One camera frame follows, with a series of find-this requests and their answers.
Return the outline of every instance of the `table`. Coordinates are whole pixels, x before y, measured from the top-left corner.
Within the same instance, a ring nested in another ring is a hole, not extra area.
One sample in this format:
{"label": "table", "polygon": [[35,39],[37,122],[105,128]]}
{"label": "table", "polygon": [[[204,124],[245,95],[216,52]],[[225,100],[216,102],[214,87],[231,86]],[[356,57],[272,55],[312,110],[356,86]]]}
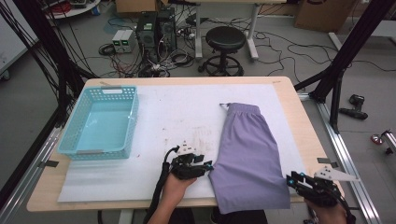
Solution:
{"label": "table", "polygon": [[87,6],[85,6],[85,7],[82,7],[82,8],[72,8],[72,9],[70,9],[70,11],[65,12],[64,14],[63,14],[63,13],[54,14],[53,18],[54,18],[54,19],[63,19],[63,18],[68,18],[68,17],[77,16],[77,15],[79,15],[79,14],[81,14],[81,13],[84,13],[84,12],[87,12],[87,11],[89,11],[89,10],[94,9],[95,7],[97,7],[97,6],[99,5],[99,3],[100,3],[100,0],[94,0],[94,1],[92,1],[92,2],[91,2],[91,1],[88,1]]}
{"label": "table", "polygon": [[[326,154],[306,115],[303,105],[287,77],[169,77],[169,78],[98,78],[87,81],[86,86],[105,85],[202,85],[202,84],[272,84],[284,110],[294,141],[299,148],[305,170],[308,175],[324,165],[317,158],[326,158]],[[49,158],[58,161],[56,168],[45,167],[27,204],[31,212],[147,208],[149,200],[118,201],[92,203],[58,203],[58,197],[64,184],[70,160],[54,150]],[[292,196],[293,203],[302,202],[302,198]],[[213,206],[214,198],[184,199],[179,206]]]}
{"label": "table", "polygon": [[260,13],[262,4],[281,4],[286,0],[189,0],[197,3],[196,8],[196,34],[195,34],[195,58],[201,59],[202,35],[200,19],[208,18],[251,18],[250,27],[247,32],[247,45],[253,60],[259,59],[256,46],[253,42],[257,15]]}

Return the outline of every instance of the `human hand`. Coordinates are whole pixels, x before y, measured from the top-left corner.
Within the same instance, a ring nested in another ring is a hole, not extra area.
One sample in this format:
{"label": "human hand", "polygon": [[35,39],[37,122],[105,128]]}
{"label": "human hand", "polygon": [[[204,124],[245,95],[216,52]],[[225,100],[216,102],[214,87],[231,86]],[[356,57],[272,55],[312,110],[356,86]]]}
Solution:
{"label": "human hand", "polygon": [[169,174],[163,186],[163,197],[148,224],[168,223],[173,210],[183,199],[187,187],[196,179],[180,180],[172,173]]}
{"label": "human hand", "polygon": [[334,207],[320,207],[307,199],[304,202],[315,211],[320,224],[347,224],[346,210],[340,203]]}
{"label": "human hand", "polygon": [[187,187],[195,182],[196,179],[180,180],[172,173],[169,174],[163,186],[161,203],[165,203],[170,207],[176,207],[183,199]]}

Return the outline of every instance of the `black strap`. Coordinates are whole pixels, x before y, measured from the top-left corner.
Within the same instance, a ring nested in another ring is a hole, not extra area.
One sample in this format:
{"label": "black strap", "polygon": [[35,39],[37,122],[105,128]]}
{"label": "black strap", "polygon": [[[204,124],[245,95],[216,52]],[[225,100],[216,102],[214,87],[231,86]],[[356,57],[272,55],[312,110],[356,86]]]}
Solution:
{"label": "black strap", "polygon": [[166,178],[169,176],[169,168],[169,162],[163,162],[163,170],[161,171],[160,179],[158,180],[154,193],[152,195],[151,204],[143,221],[144,224],[147,224],[149,222],[155,210],[157,210],[158,203],[160,202],[160,195],[163,191],[163,186],[165,185]]}

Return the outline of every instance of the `desk leg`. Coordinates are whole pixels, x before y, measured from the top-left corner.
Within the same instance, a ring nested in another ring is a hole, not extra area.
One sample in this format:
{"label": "desk leg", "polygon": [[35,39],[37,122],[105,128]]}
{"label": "desk leg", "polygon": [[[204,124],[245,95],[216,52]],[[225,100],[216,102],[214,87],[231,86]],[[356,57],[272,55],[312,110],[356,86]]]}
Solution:
{"label": "desk leg", "polygon": [[134,209],[121,209],[119,224],[131,224],[134,217]]}
{"label": "desk leg", "polygon": [[195,59],[202,59],[202,38],[201,38],[201,13],[200,5],[197,5],[195,9],[195,24],[196,24],[196,34],[195,34]]}
{"label": "desk leg", "polygon": [[343,47],[343,44],[341,43],[340,39],[338,39],[335,33],[329,33],[329,38],[332,40],[332,42],[334,43],[335,47],[338,50],[340,50],[340,48]]}
{"label": "desk leg", "polygon": [[256,27],[257,15],[259,15],[259,11],[260,11],[260,5],[254,4],[251,12],[250,29],[248,30],[247,33],[247,45],[250,51],[250,56],[253,60],[259,59],[259,54],[257,53],[256,46],[254,45],[253,42],[253,33]]}

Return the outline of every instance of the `white board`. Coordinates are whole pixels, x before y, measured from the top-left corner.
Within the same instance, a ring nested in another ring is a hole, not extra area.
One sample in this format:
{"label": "white board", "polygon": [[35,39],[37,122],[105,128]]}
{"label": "white board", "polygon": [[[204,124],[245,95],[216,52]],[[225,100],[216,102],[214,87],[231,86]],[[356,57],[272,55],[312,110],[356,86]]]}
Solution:
{"label": "white board", "polygon": [[[219,104],[257,105],[277,142],[283,176],[304,171],[272,85],[138,86],[137,93],[140,106],[130,158],[72,161],[59,202],[150,200],[165,153],[183,141],[204,154],[204,161],[216,162],[227,112]],[[214,197],[207,175],[198,178],[185,195]]]}

